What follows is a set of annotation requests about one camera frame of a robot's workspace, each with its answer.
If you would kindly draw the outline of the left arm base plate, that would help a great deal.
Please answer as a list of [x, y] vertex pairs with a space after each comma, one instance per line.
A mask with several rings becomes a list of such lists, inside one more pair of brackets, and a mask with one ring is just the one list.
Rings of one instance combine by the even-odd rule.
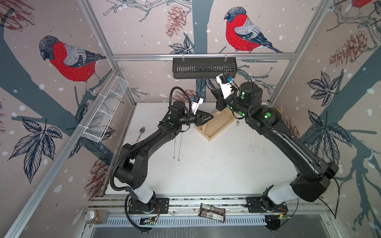
[[136, 214], [167, 214], [169, 210], [168, 198], [156, 198], [154, 204], [143, 204], [137, 199], [132, 199], [128, 205], [128, 213]]

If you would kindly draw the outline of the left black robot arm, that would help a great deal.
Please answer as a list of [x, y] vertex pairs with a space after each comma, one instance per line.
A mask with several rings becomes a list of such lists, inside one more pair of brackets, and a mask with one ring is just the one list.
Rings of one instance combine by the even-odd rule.
[[203, 99], [190, 97], [180, 87], [171, 89], [168, 111], [157, 126], [157, 131], [133, 145], [125, 144], [116, 164], [110, 171], [109, 183], [114, 191], [127, 191], [144, 213], [156, 206], [156, 193], [145, 182], [150, 157], [164, 144], [183, 133], [182, 126], [203, 126], [213, 115], [199, 110]]

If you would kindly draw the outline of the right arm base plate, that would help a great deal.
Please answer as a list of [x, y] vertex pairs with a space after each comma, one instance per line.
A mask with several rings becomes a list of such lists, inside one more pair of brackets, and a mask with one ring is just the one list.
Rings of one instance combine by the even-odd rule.
[[286, 203], [275, 204], [268, 198], [260, 196], [246, 197], [246, 205], [250, 213], [288, 213]]

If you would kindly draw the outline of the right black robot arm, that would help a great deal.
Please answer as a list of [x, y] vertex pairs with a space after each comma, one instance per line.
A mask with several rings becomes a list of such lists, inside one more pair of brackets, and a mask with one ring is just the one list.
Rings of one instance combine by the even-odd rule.
[[297, 170], [293, 180], [267, 188], [264, 200], [273, 204], [297, 198], [314, 202], [326, 192], [338, 165], [325, 162], [295, 138], [282, 121], [280, 112], [262, 104], [261, 88], [253, 82], [243, 83], [240, 89], [227, 83], [212, 89], [211, 93], [218, 111], [228, 108], [243, 117], [247, 125], [280, 149]]

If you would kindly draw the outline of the wooden jewelry display stand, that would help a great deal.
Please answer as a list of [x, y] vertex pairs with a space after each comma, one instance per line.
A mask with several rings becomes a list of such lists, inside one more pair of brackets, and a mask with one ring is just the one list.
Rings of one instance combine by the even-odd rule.
[[195, 129], [208, 141], [213, 140], [236, 120], [235, 115], [227, 108], [212, 115], [214, 118], [205, 125], [195, 126]]

